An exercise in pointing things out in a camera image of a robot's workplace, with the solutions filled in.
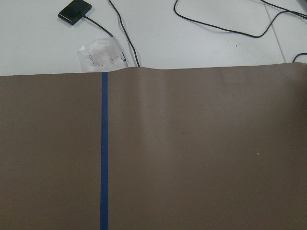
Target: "blue tape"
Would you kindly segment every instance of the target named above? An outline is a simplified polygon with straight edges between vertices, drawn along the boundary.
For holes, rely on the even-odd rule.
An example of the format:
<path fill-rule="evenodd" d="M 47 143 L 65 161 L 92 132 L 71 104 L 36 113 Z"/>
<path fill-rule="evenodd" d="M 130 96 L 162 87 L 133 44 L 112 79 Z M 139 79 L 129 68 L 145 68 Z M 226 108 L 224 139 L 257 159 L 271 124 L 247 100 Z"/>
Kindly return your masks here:
<path fill-rule="evenodd" d="M 102 73 L 101 86 L 101 185 L 100 230 L 108 229 L 108 104 L 107 73 Z"/>

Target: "cable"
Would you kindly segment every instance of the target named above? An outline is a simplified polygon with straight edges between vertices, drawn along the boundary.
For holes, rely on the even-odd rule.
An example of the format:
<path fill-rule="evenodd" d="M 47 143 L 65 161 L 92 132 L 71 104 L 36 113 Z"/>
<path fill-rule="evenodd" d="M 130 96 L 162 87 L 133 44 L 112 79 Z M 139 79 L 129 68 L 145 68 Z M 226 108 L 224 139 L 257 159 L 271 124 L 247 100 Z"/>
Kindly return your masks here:
<path fill-rule="evenodd" d="M 301 53 L 301 54 L 296 55 L 296 57 L 293 59 L 292 62 L 295 62 L 295 60 L 296 60 L 299 56 L 301 56 L 301 55 L 307 55 L 307 53 Z"/>
<path fill-rule="evenodd" d="M 129 44 L 131 45 L 131 48 L 133 49 L 134 56 L 135 56 L 135 61 L 136 61 L 137 65 L 138 65 L 138 67 L 140 67 L 139 60 L 138 60 L 138 56 L 137 56 L 137 54 L 136 54 L 135 48 L 134 48 L 134 46 L 133 46 L 133 44 L 132 44 L 132 42 L 131 42 L 129 36 L 128 36 L 128 34 L 127 34 L 127 31 L 126 31 L 126 29 L 125 29 L 125 27 L 124 27 L 124 25 L 123 25 L 123 21 L 122 21 L 122 19 L 121 19 L 121 16 L 120 16 L 118 10 L 116 9 L 116 7 L 115 7 L 115 6 L 113 5 L 113 3 L 111 2 L 111 0 L 108 0 L 108 1 L 109 1 L 109 3 L 111 4 L 111 6 L 113 7 L 113 9 L 115 10 L 115 12 L 117 13 L 117 15 L 118 15 L 118 17 L 119 17 L 120 25 L 121 25 L 121 27 L 123 28 L 123 31 L 124 31 L 124 33 L 125 33 L 125 35 L 126 35 L 126 38 L 127 38 L 128 42 L 129 42 Z"/>
<path fill-rule="evenodd" d="M 94 23 L 95 25 L 99 26 L 102 30 L 104 30 L 108 35 L 110 35 L 111 37 L 113 37 L 113 35 L 108 31 L 106 30 L 104 27 L 102 27 L 101 25 L 99 25 L 97 22 L 95 22 L 94 20 L 90 19 L 89 17 L 86 17 L 85 15 L 83 16 L 83 18 L 91 21 L 92 23 Z"/>
<path fill-rule="evenodd" d="M 185 17 L 185 16 L 179 14 L 179 13 L 177 12 L 177 10 L 176 10 L 176 6 L 177 6 L 178 1 L 179 1 L 179 0 L 176 0 L 176 1 L 175 1 L 174 8 L 173 8 L 173 9 L 174 9 L 174 12 L 175 12 L 175 14 L 176 14 L 177 16 L 179 16 L 179 17 L 181 17 L 181 18 L 183 18 L 183 19 L 186 19 L 186 20 L 188 20 L 188 21 L 191 21 L 191 22 L 199 23 L 199 24 L 202 24 L 202 25 L 210 26 L 210 27 L 213 27 L 213 28 L 216 28 L 216 29 L 224 30 L 224 31 L 227 31 L 227 32 L 232 32 L 232 33 L 235 33 L 235 34 L 245 35 L 245 36 L 252 37 L 252 38 L 260 38 L 260 37 L 264 36 L 264 35 L 267 33 L 267 31 L 269 30 L 269 28 L 272 26 L 273 22 L 276 20 L 276 18 L 277 18 L 279 15 L 281 15 L 282 13 L 287 13 L 287 12 L 289 12 L 289 13 L 293 13 L 293 14 L 295 14 L 295 15 L 297 15 L 297 16 L 300 16 L 300 17 L 302 17 L 302 18 L 307 19 L 307 15 L 305 15 L 305 14 L 298 13 L 298 12 L 295 12 L 295 11 L 290 11 L 290 10 L 288 10 L 288 9 L 281 8 L 281 7 L 275 6 L 275 5 L 273 5 L 273 4 L 267 3 L 267 2 L 264 1 L 264 0 L 260 0 L 260 1 L 264 2 L 264 3 L 267 3 L 267 4 L 269 4 L 269 5 L 272 5 L 272 6 L 274 6 L 274 7 L 283 9 L 284 11 L 279 12 L 279 13 L 273 18 L 273 20 L 271 21 L 271 23 L 269 24 L 269 26 L 267 27 L 267 29 L 266 29 L 261 35 L 252 35 L 252 34 L 247 34 L 247 33 L 240 32 L 240 31 L 225 29 L 225 28 L 222 28 L 222 27 L 219 27 L 219 26 L 216 26 L 216 25 L 211 25 L 211 24 L 208 24 L 208 23 L 203 23 L 203 22 L 196 21 L 196 20 L 194 20 L 194 19 Z"/>

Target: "white surface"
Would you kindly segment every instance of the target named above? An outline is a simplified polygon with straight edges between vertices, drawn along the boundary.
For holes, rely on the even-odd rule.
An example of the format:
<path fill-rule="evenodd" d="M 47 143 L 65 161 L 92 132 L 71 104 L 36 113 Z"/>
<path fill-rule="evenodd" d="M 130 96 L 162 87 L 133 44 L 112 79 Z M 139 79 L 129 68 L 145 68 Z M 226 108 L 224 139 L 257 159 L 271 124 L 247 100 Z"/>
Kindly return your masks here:
<path fill-rule="evenodd" d="M 76 51 L 108 35 L 85 19 L 74 26 L 59 19 L 58 12 L 70 1 L 0 1 L 0 75 L 82 71 Z M 294 1 L 275 0 L 275 3 L 285 2 L 288 3 L 285 6 L 291 7 L 297 4 Z M 93 7 L 87 16 L 115 36 L 133 65 L 128 42 L 107 0 L 87 2 Z M 138 51 L 141 66 L 175 69 L 284 63 L 273 29 L 259 39 L 220 32 L 177 17 L 173 12 L 174 2 L 113 0 Z M 194 19 L 255 35 L 261 34 L 270 23 L 267 9 L 258 0 L 180 0 L 177 10 Z M 307 51 L 306 22 L 287 15 L 281 15 L 277 22 L 276 34 L 284 56 L 289 57 L 286 61 L 290 62 L 295 53 Z M 283 28 L 285 24 L 295 31 L 297 27 L 301 34 L 290 35 Z"/>
<path fill-rule="evenodd" d="M 303 1 L 305 0 L 270 0 L 270 3 L 292 11 L 307 13 L 307 8 L 303 8 L 300 4 L 302 2 L 307 6 Z M 271 6 L 266 8 L 271 19 L 282 11 Z M 299 53 L 307 53 L 307 20 L 285 13 L 276 19 L 273 27 L 286 62 L 292 62 Z M 298 57 L 296 62 L 307 63 L 307 56 Z"/>

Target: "brown sheet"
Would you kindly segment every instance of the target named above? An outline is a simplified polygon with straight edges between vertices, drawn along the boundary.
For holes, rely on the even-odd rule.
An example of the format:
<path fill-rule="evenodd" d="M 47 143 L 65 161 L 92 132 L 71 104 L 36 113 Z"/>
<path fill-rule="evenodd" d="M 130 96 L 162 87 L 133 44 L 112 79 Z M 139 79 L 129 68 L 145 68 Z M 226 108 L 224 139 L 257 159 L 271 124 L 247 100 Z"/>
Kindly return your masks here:
<path fill-rule="evenodd" d="M 110 230 L 307 229 L 307 65 L 130 68 L 108 92 Z M 99 229 L 101 74 L 0 77 L 0 108 L 0 226 Z"/>

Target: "black cable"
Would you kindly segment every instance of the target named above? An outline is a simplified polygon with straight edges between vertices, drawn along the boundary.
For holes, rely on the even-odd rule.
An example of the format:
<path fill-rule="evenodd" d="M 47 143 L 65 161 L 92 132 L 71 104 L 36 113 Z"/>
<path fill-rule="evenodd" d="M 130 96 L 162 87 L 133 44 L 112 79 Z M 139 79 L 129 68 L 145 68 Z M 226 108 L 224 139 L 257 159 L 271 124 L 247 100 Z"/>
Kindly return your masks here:
<path fill-rule="evenodd" d="M 138 56 L 137 56 L 137 54 L 136 54 L 135 48 L 134 48 L 134 46 L 133 46 L 133 44 L 132 44 L 132 42 L 131 42 L 129 36 L 128 36 L 128 34 L 127 34 L 127 31 L 126 31 L 126 29 L 125 29 L 125 27 L 124 27 L 124 25 L 123 25 L 123 21 L 122 21 L 122 19 L 121 19 L 121 16 L 120 16 L 118 10 L 116 9 L 116 7 L 115 7 L 115 6 L 113 5 L 113 3 L 111 2 L 111 0 L 108 0 L 108 1 L 110 2 L 111 6 L 113 7 L 113 9 L 115 10 L 115 12 L 117 13 L 117 15 L 118 15 L 118 17 L 119 17 L 120 25 L 121 25 L 121 27 L 123 28 L 123 31 L 124 31 L 124 33 L 125 33 L 125 35 L 126 35 L 126 38 L 127 38 L 128 42 L 129 42 L 129 44 L 131 45 L 131 48 L 133 49 L 134 56 L 135 56 L 135 61 L 136 61 L 137 65 L 138 65 L 138 67 L 140 67 L 139 60 L 138 60 Z"/>
<path fill-rule="evenodd" d="M 296 57 L 293 59 L 292 62 L 295 62 L 295 60 L 296 60 L 299 56 L 301 56 L 301 55 L 307 55 L 307 53 L 301 53 L 301 54 L 296 55 Z"/>
<path fill-rule="evenodd" d="M 216 29 L 224 30 L 224 31 L 227 31 L 227 32 L 232 32 L 232 33 L 235 33 L 235 34 L 245 35 L 245 36 L 252 37 L 252 38 L 260 38 L 260 37 L 264 36 L 264 35 L 267 33 L 267 31 L 269 30 L 269 28 L 272 26 L 273 22 L 276 20 L 276 18 L 277 18 L 279 15 L 281 15 L 282 13 L 287 13 L 287 12 L 289 12 L 289 13 L 293 13 L 293 14 L 295 14 L 295 15 L 297 15 L 297 16 L 300 16 L 300 17 L 303 17 L 303 18 L 307 19 L 307 15 L 304 15 L 304 14 L 302 14 L 302 13 L 297 13 L 297 12 L 294 12 L 294 11 L 290 11 L 290 10 L 288 10 L 288 9 L 284 9 L 284 8 L 281 8 L 281 7 L 278 7 L 278 8 L 280 8 L 280 9 L 283 9 L 284 11 L 279 12 L 279 13 L 273 18 L 273 20 L 271 21 L 271 23 L 269 24 L 269 26 L 267 27 L 267 29 L 266 29 L 261 35 L 251 35 L 251 34 L 247 34 L 247 33 L 244 33 L 244 32 L 235 31 L 235 30 L 229 30 L 229 29 L 225 29 L 225 28 L 222 28 L 222 27 L 219 27 L 219 26 L 216 26 L 216 25 L 211 25 L 211 24 L 208 24 L 208 23 L 203 23 L 203 22 L 200 22 L 200 21 L 196 21 L 196 20 L 191 19 L 191 18 L 187 18 L 187 17 L 185 17 L 185 16 L 183 16 L 183 15 L 181 15 L 181 14 L 179 14 L 179 13 L 177 12 L 176 6 L 177 6 L 178 1 L 179 1 L 179 0 L 176 0 L 176 2 L 175 2 L 175 4 L 174 4 L 174 8 L 173 8 L 173 9 L 174 9 L 174 12 L 175 12 L 175 14 L 176 14 L 177 16 L 179 16 L 179 17 L 181 17 L 181 18 L 183 18 L 183 19 L 186 19 L 186 20 L 188 20 L 188 21 L 191 21 L 191 22 L 199 23 L 199 24 L 202 24 L 202 25 L 210 26 L 210 27 L 213 27 L 213 28 L 216 28 Z"/>
<path fill-rule="evenodd" d="M 94 20 L 90 19 L 89 17 L 86 17 L 85 15 L 83 16 L 83 18 L 86 18 L 87 20 L 91 21 L 92 23 L 94 23 L 95 25 L 99 26 L 102 30 L 104 30 L 108 35 L 110 35 L 111 37 L 113 37 L 113 35 L 106 30 L 104 27 L 102 27 L 101 25 L 99 25 L 97 22 L 95 22 Z"/>

